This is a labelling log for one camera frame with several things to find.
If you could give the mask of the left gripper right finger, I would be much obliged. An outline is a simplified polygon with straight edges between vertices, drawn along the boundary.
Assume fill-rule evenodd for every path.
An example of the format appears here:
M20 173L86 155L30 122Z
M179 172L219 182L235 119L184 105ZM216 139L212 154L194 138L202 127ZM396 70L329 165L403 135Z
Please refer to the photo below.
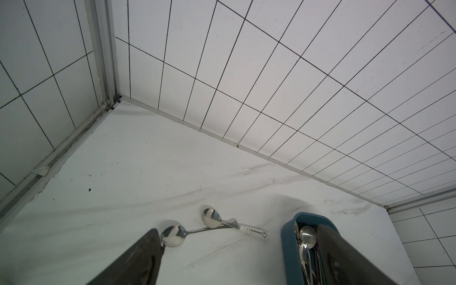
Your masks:
M327 285L395 284L333 228L319 226L317 243Z

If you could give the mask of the teal plastic storage box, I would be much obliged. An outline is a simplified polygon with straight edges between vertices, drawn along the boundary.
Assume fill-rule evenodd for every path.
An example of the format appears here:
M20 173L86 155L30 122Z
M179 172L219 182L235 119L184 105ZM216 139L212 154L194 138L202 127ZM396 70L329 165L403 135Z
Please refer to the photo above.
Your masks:
M295 223L298 225L306 224L313 228L318 226L328 226L339 231L335 224L328 218L307 212L299 212L294 215L292 220L286 222L281 229L281 244L283 249L286 280L288 285L308 285L304 272L300 266L298 251L298 241L295 234Z

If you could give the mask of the silver matte round spoon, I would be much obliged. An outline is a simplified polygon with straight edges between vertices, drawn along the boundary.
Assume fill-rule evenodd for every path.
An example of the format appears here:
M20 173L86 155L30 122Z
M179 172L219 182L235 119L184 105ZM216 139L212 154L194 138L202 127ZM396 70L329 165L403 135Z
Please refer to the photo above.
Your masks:
M299 230L299 258L304 276L309 285L313 285L313 273L310 257L310 249L317 243L315 230L310 226L304 226Z

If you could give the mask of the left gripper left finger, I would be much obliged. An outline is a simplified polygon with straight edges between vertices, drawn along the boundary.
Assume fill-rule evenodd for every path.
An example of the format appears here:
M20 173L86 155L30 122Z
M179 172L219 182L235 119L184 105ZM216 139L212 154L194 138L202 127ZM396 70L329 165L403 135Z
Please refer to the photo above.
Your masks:
M157 229L151 229L89 284L155 285L164 252Z

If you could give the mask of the plain silver round spoon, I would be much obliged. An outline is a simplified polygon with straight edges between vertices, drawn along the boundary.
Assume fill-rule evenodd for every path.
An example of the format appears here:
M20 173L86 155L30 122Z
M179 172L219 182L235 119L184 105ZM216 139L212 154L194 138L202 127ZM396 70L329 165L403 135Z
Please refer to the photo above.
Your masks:
M186 239L186 237L190 234L195 234L195 233L201 233L201 232L207 232L210 230L216 230L216 229L230 229L231 227L225 224L222 224L221 226L217 228L202 228L202 229L196 229L196 230L186 230L182 225L177 224L174 226L169 226L166 228L160 235L162 244L164 246L169 247L169 248L175 248L180 245L182 245Z

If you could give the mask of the silver spoon with printed handle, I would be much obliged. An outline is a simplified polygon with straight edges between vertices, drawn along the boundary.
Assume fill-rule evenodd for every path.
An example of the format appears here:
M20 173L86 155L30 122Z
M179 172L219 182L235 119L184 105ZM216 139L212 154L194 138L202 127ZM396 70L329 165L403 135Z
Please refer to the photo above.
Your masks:
M219 213L214 208L207 208L203 210L202 213L202 220L203 223L210 229L218 228L219 226L228 226L233 229L240 230L245 232L249 235L256 236L261 239L268 239L270 234L261 228L250 226L247 224L238 224L233 222L228 222L227 220L223 220Z

